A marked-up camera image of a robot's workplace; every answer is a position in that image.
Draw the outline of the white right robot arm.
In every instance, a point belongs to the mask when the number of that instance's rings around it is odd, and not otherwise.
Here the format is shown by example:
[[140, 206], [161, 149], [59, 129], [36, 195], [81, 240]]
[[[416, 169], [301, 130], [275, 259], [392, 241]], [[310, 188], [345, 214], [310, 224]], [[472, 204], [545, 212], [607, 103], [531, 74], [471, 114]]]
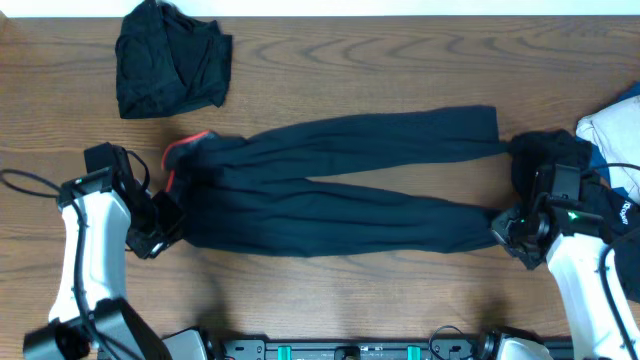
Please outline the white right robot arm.
[[495, 218], [498, 243], [524, 266], [548, 267], [558, 286], [576, 359], [636, 359], [639, 329], [615, 269], [614, 239], [580, 201], [576, 167], [536, 170], [531, 200]]

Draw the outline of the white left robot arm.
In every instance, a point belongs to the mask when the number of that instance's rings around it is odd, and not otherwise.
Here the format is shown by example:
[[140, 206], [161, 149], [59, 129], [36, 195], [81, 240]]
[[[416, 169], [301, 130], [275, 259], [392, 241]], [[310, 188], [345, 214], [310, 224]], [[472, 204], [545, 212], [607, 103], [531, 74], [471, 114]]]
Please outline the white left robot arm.
[[24, 337], [27, 359], [206, 359], [201, 332], [160, 338], [127, 300], [126, 251], [152, 259], [181, 237], [184, 214], [138, 181], [134, 154], [104, 143], [84, 152], [87, 173], [57, 189], [66, 231], [60, 287], [45, 327]]

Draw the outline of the black leggings with orange waistband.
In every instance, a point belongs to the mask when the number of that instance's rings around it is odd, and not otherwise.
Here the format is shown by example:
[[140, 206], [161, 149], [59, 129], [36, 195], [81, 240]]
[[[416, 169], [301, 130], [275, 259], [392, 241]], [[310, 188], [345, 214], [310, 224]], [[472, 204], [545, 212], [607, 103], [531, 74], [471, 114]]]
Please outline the black leggings with orange waistband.
[[250, 138], [205, 131], [169, 145], [167, 191], [193, 246], [318, 257], [490, 247], [496, 211], [338, 182], [341, 174], [500, 154], [492, 106], [351, 115]]

